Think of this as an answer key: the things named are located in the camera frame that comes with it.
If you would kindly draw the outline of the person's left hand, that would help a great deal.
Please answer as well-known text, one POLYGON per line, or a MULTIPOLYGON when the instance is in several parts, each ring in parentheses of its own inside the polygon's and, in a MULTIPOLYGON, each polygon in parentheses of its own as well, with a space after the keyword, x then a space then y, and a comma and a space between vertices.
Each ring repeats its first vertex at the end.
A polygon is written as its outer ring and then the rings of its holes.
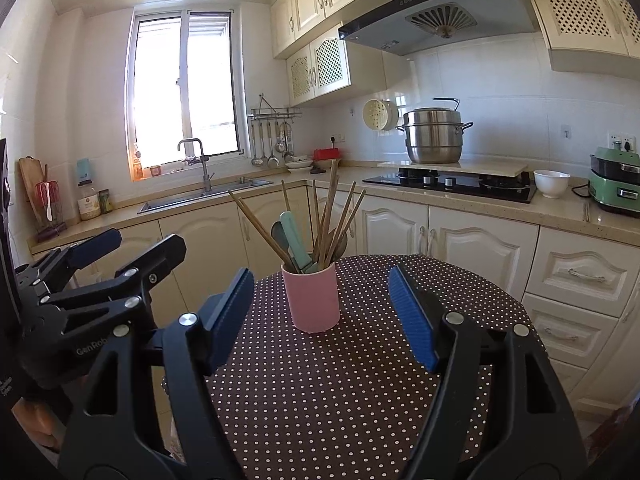
POLYGON ((12 413, 32 442, 52 453, 61 452, 66 426, 48 404, 20 399, 12 413))

